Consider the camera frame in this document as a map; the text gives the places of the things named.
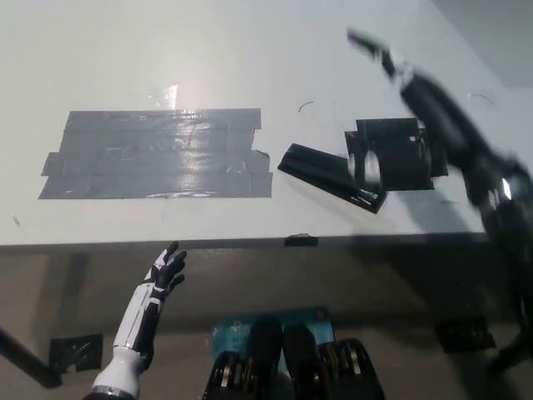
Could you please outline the robot right hand white black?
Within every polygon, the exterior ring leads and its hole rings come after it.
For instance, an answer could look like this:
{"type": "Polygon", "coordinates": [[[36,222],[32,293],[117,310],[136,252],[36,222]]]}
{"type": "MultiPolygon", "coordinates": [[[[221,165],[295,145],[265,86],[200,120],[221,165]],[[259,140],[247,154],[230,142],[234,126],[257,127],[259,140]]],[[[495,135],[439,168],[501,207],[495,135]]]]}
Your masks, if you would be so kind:
{"type": "Polygon", "coordinates": [[[479,205],[496,185],[499,160],[474,123],[435,79],[395,54],[385,43],[349,27],[348,42],[379,64],[413,115],[441,145],[464,179],[469,200],[479,205]]]}

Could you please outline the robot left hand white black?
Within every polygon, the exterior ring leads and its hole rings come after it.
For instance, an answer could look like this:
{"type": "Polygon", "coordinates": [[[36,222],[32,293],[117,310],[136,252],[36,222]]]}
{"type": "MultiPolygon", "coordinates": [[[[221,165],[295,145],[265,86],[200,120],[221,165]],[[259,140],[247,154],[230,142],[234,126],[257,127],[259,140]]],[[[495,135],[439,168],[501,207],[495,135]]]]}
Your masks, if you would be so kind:
{"type": "Polygon", "coordinates": [[[187,252],[172,242],[150,266],[136,287],[122,317],[113,346],[130,349],[144,356],[153,340],[167,297],[184,281],[182,273],[187,252]]]}

